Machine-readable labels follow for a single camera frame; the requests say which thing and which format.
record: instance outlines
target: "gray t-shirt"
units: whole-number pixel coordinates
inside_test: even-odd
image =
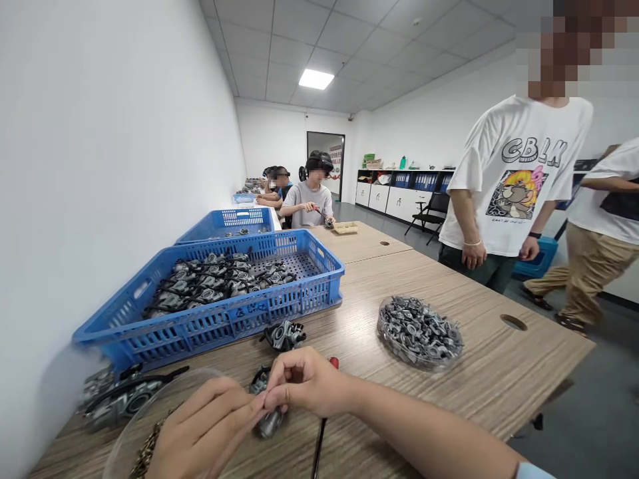
[[[333,216],[333,198],[328,188],[319,185],[319,190],[311,190],[306,182],[301,182],[292,186],[288,190],[286,199],[282,203],[282,207],[295,206],[302,203],[315,203],[320,212],[325,216]],[[320,226],[324,224],[324,218],[316,211],[308,212],[306,210],[293,213],[293,228],[310,228],[312,226]]]

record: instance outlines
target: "doorway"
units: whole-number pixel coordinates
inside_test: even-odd
[[[346,135],[321,132],[306,132],[306,158],[314,150],[328,153],[333,161],[333,171],[322,184],[328,188],[333,201],[341,201],[341,173],[344,165]]]

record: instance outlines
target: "sleeve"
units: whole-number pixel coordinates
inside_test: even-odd
[[[517,468],[516,479],[554,479],[554,477],[529,462],[521,462]]]
[[[475,123],[466,139],[461,163],[451,178],[448,190],[481,191],[483,166],[490,160],[499,141],[501,127],[497,117],[490,109]]]
[[[612,178],[624,180],[639,177],[639,142],[624,143],[609,156],[601,160],[587,175],[587,179]]]
[[[590,131],[590,125],[592,124],[592,106],[588,104],[589,109],[584,115],[584,119],[581,122],[579,133],[574,140],[574,148],[568,161],[562,161],[559,167],[559,173],[552,183],[550,193],[546,198],[546,201],[569,201],[572,198],[572,187],[574,178],[574,164],[581,153],[581,149],[586,142],[586,137]]]
[[[333,197],[331,196],[331,192],[328,188],[324,192],[324,215],[325,216],[333,216]]]
[[[298,204],[298,198],[300,198],[300,189],[295,186],[291,186],[291,189],[288,190],[288,194],[286,195],[286,199],[282,203],[282,208],[286,206],[295,206]]]

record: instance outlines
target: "wooden table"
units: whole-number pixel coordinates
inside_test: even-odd
[[[502,439],[518,430],[551,392],[583,360],[594,344],[526,307],[440,265],[416,251],[353,259],[341,281],[343,303],[300,320],[307,345],[339,358],[340,370],[429,400],[476,422]],[[465,341],[461,360],[447,373],[430,374],[399,361],[378,339],[379,304],[391,294],[414,295],[459,321]],[[526,331],[501,321],[521,320]],[[261,364],[276,354],[252,337],[171,365],[215,367],[248,387]],[[250,437],[224,471],[227,478],[309,477],[320,420],[291,410],[271,440]],[[100,478],[121,429],[88,434],[74,417],[61,431],[33,478]],[[412,477],[416,472],[370,429],[350,416],[328,420],[321,453],[325,478]]]
[[[338,235],[323,226],[311,228],[311,231],[344,264],[413,249],[367,224],[355,223],[359,227],[357,234]]]

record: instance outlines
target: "folding chair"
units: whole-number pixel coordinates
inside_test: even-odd
[[[448,212],[448,203],[451,200],[451,197],[446,193],[433,193],[431,196],[431,200],[428,202],[426,206],[424,206],[425,202],[415,202],[419,205],[420,212],[416,215],[413,215],[413,222],[408,227],[408,230],[404,233],[404,236],[408,234],[408,231],[413,227],[415,221],[421,221],[421,231],[424,232],[426,228],[426,223],[438,224],[437,230],[430,237],[426,246],[431,243],[431,240],[435,237],[436,234],[439,233],[441,226],[444,224],[444,220],[446,217],[442,218],[441,216],[434,216],[429,214],[430,212],[438,212],[438,213],[447,213]]]

